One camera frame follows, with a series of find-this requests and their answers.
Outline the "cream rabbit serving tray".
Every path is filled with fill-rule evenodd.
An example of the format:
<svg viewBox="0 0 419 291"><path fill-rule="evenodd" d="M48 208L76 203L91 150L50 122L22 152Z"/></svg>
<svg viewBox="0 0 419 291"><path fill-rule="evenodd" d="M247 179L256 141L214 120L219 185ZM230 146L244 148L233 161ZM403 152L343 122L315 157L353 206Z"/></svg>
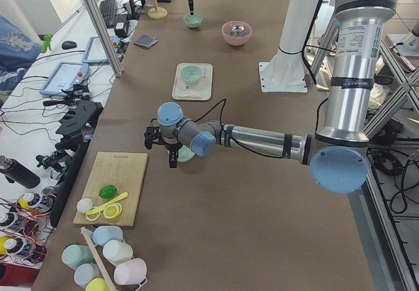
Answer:
<svg viewBox="0 0 419 291"><path fill-rule="evenodd" d="M181 77L181 71L190 65L202 71L202 78L196 84L187 84ZM213 65L210 63L179 63L175 72L172 97L180 101L207 101L212 93Z"/></svg>

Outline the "black water bottle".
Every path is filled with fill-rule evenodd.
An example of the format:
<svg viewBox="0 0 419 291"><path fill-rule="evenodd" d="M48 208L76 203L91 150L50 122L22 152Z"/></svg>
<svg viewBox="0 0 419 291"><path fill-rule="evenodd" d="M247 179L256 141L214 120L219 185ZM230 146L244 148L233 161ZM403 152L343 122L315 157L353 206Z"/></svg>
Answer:
<svg viewBox="0 0 419 291"><path fill-rule="evenodd" d="M40 183L40 177L13 158L1 155L1 173L10 183L17 182L27 189L35 188Z"/></svg>

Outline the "white plastic cup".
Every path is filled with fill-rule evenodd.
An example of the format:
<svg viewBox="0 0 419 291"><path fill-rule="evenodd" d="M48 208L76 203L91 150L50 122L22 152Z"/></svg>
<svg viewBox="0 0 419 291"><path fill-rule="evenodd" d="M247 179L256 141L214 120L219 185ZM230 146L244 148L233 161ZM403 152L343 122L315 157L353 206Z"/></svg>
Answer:
<svg viewBox="0 0 419 291"><path fill-rule="evenodd" d="M131 260L134 255L133 249L129 244L115 239L104 244L102 252L103 256L114 266Z"/></svg>

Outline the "black keyboard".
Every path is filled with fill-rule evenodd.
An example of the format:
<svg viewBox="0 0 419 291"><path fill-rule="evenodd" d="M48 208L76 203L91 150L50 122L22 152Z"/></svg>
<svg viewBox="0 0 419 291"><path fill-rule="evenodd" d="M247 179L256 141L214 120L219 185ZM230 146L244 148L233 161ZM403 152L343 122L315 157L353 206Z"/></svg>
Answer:
<svg viewBox="0 0 419 291"><path fill-rule="evenodd" d="M117 0L103 0L100 2L99 10L106 28L114 28L117 15Z"/></svg>

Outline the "green lime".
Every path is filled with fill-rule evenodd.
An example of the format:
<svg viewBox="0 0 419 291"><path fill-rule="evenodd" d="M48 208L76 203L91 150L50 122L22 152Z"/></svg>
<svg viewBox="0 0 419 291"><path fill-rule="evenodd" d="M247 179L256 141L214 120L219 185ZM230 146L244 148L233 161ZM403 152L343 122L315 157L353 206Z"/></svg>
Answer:
<svg viewBox="0 0 419 291"><path fill-rule="evenodd" d="M112 184L105 185L99 190L99 196L102 199L110 199L114 197L116 194L117 194L117 187Z"/></svg>

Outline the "bamboo cutting board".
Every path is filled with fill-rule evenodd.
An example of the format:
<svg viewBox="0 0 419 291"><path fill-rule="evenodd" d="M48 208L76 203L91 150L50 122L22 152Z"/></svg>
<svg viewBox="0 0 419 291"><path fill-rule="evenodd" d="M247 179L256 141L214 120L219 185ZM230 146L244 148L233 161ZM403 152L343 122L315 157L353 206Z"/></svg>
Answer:
<svg viewBox="0 0 419 291"><path fill-rule="evenodd" d="M147 160L146 153L98 152L81 197L90 198L93 206L99 207L125 192L128 196L118 200L122 205L119 216L106 218L100 213L97 220L89 221L84 214L77 212L73 223L133 226Z"/></svg>

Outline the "green bowl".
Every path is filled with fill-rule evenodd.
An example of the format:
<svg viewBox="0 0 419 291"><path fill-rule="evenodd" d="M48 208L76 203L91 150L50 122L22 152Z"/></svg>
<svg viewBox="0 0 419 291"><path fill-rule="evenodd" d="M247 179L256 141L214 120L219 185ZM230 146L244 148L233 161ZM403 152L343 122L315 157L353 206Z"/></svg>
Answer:
<svg viewBox="0 0 419 291"><path fill-rule="evenodd" d="M202 23L203 17L200 14L186 14L183 17L184 24L189 29L196 29Z"/></svg>
<svg viewBox="0 0 419 291"><path fill-rule="evenodd" d="M177 161L181 163L188 162L191 159L193 159L194 156L195 156L195 153L189 147L183 145L178 150Z"/></svg>
<svg viewBox="0 0 419 291"><path fill-rule="evenodd" d="M181 69L180 76L186 85L195 85L203 78L203 71L196 65L186 65Z"/></svg>

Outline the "grey folded cloth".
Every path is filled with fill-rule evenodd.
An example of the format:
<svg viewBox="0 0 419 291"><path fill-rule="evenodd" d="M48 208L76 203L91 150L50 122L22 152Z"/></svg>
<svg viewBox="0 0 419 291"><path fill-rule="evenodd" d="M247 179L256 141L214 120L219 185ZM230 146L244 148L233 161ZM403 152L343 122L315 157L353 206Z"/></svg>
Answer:
<svg viewBox="0 0 419 291"><path fill-rule="evenodd" d="M134 45L142 49L148 50L158 42L156 37L152 37L148 34L143 34L140 38L134 41Z"/></svg>

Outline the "yellow plastic cup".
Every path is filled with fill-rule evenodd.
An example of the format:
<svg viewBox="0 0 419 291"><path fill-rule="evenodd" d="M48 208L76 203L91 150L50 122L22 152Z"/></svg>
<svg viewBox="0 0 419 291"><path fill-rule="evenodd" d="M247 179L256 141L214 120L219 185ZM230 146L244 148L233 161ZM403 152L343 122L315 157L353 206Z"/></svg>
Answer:
<svg viewBox="0 0 419 291"><path fill-rule="evenodd" d="M85 288L86 291L109 291L109 287L104 278L92 279Z"/></svg>

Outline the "blue plastic cup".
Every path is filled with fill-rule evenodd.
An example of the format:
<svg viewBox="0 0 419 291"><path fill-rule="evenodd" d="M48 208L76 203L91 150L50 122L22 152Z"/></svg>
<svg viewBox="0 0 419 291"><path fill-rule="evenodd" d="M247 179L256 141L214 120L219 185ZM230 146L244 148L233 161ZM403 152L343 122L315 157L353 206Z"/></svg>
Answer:
<svg viewBox="0 0 419 291"><path fill-rule="evenodd" d="M123 231L118 226L99 226L92 235L92 240L96 245L104 246L110 240L123 240Z"/></svg>

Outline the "teach pendant tablet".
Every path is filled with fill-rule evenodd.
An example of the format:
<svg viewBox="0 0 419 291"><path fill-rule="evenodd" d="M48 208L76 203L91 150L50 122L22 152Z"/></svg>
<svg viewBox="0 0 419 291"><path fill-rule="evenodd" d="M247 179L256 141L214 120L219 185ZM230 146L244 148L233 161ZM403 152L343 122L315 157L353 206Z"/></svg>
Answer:
<svg viewBox="0 0 419 291"><path fill-rule="evenodd" d="M41 95L66 96L65 92L80 84L89 71L87 63L60 62L39 90Z"/></svg>
<svg viewBox="0 0 419 291"><path fill-rule="evenodd" d="M86 45L82 62L89 65L108 64L109 60L99 37L91 37Z"/></svg>

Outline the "grey plastic cup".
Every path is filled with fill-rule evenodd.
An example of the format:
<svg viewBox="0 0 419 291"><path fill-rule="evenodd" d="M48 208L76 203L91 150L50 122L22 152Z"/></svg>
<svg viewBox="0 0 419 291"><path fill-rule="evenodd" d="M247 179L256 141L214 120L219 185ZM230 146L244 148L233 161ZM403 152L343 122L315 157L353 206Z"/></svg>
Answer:
<svg viewBox="0 0 419 291"><path fill-rule="evenodd" d="M82 264L74 272L73 280L83 290L95 278L102 278L97 264Z"/></svg>

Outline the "white garlic bulb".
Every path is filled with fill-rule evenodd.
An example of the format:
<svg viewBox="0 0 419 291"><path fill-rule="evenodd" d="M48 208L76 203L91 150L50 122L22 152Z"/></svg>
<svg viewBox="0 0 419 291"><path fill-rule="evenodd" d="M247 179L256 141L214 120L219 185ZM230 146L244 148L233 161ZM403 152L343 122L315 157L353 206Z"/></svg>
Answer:
<svg viewBox="0 0 419 291"><path fill-rule="evenodd" d="M77 211L79 213L85 214L93 208L93 205L94 204L91 198L82 198L77 202Z"/></svg>

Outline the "wooden cup rack rod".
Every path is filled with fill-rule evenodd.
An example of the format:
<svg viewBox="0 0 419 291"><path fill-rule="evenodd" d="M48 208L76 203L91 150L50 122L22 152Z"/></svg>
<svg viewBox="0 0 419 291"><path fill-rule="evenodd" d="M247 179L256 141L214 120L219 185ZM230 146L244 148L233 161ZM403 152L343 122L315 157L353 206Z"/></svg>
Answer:
<svg viewBox="0 0 419 291"><path fill-rule="evenodd" d="M115 285L112 281L112 279L110 278L97 250L96 247L93 243L93 240L91 239L90 235L89 235L89 231L85 228L85 227L81 227L81 235L84 237L84 240L86 241L86 244L88 245L88 248L90 249L98 267L99 270L106 282L106 285L108 287L109 290L111 291L116 291L117 289L115 288Z"/></svg>

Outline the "pink bowl with ice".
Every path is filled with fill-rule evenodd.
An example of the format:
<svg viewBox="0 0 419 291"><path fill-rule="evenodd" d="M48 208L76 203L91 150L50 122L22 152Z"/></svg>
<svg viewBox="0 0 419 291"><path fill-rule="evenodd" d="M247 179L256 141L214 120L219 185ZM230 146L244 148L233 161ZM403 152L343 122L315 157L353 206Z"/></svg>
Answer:
<svg viewBox="0 0 419 291"><path fill-rule="evenodd" d="M252 27L243 21L229 21L222 25L221 34L227 44L242 46L250 39Z"/></svg>

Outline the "pink plastic cup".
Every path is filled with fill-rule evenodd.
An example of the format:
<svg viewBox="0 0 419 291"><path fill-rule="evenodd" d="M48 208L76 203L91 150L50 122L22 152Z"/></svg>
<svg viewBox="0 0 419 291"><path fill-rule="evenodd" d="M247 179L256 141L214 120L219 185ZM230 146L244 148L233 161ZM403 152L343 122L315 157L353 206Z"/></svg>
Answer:
<svg viewBox="0 0 419 291"><path fill-rule="evenodd" d="M114 271L114 280L118 285L144 285L147 282L145 261L141 258L134 258L119 264Z"/></svg>

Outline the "green plastic cup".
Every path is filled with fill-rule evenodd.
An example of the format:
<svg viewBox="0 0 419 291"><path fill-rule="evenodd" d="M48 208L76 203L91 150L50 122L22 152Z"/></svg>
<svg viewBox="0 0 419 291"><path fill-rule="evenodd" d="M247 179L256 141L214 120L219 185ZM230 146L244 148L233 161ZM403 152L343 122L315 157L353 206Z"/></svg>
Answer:
<svg viewBox="0 0 419 291"><path fill-rule="evenodd" d="M73 270L93 260L90 249L85 245L69 245L62 252L62 262Z"/></svg>

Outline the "black computer mouse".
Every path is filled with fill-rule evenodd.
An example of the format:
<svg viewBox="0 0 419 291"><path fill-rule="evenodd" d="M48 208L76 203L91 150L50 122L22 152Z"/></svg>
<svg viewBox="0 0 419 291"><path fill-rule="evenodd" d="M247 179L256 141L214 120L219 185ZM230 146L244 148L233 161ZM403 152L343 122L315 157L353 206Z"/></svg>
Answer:
<svg viewBox="0 0 419 291"><path fill-rule="evenodd" d="M69 50L77 47L77 43L75 41L64 41L62 43L63 50Z"/></svg>

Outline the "wooden cup tree stand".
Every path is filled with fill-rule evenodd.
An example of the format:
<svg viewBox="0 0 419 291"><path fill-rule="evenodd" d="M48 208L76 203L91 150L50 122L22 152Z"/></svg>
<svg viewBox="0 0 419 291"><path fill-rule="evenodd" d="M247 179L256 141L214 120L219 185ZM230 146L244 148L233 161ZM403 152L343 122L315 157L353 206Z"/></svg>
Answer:
<svg viewBox="0 0 419 291"><path fill-rule="evenodd" d="M165 8L158 6L157 0L146 0L145 6L148 17L152 19L162 19L168 14Z"/></svg>

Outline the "aluminium frame post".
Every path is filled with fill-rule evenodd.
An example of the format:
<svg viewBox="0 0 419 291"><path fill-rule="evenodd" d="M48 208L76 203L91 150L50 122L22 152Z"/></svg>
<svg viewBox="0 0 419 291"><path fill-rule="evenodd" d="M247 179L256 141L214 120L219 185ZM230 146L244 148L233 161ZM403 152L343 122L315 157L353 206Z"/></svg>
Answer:
<svg viewBox="0 0 419 291"><path fill-rule="evenodd" d="M104 49L105 55L109 61L109 64L118 78L122 74L122 65L116 55L114 46L109 38L109 34L103 18L101 16L100 10L96 4L96 0L83 0L90 16L91 22L96 30L96 33L100 39L101 45Z"/></svg>

